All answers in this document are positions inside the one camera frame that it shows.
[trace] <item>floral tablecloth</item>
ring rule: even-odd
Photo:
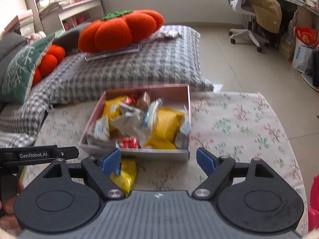
[[[95,104],[85,102],[52,109],[35,145],[78,146]],[[261,94],[192,94],[191,121],[189,162],[138,161],[135,189],[192,192],[206,178],[196,163],[198,147],[204,147],[216,156],[228,155],[239,162],[260,157],[304,200],[305,212],[297,231],[300,234],[308,231],[307,201],[298,163],[282,125]],[[79,151],[78,160],[87,157],[81,148]],[[28,166],[23,183],[27,185],[45,167]]]

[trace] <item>green knitted leaf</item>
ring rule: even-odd
[[[108,13],[101,20],[102,21],[106,21],[106,20],[113,19],[113,18],[116,18],[116,17],[120,17],[122,15],[125,15],[125,14],[128,14],[128,13],[132,13],[132,12],[133,12],[133,10],[124,10],[124,11],[121,11],[121,12]]]

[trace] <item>box of snacks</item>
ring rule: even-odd
[[[165,84],[105,91],[80,140],[101,156],[117,147],[123,156],[188,161],[189,86]]]

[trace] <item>open box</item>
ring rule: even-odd
[[[169,107],[177,110],[183,110],[186,107],[190,119],[190,96],[189,96],[189,86],[187,84],[164,84],[164,85],[151,85],[142,86],[130,89],[116,89],[105,91],[98,103],[96,104],[93,113],[85,127],[85,130],[80,139],[81,148],[91,156],[101,156],[107,153],[109,150],[115,147],[112,145],[110,148],[99,147],[95,145],[88,145],[87,143],[87,133],[90,126],[98,120],[103,113],[104,102],[106,100],[114,99],[118,96],[129,95],[137,92],[142,94],[147,92],[154,101],[158,98],[163,99],[163,106]],[[166,149],[135,149],[135,148],[120,148],[121,155],[123,156],[133,156],[140,159],[163,159],[163,160],[175,160],[175,161],[188,161],[189,151],[188,149],[176,149],[176,150],[166,150]]]

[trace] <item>pink plastic stool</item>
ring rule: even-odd
[[[309,232],[319,229],[319,175],[314,177],[310,191],[310,207],[308,207]]]

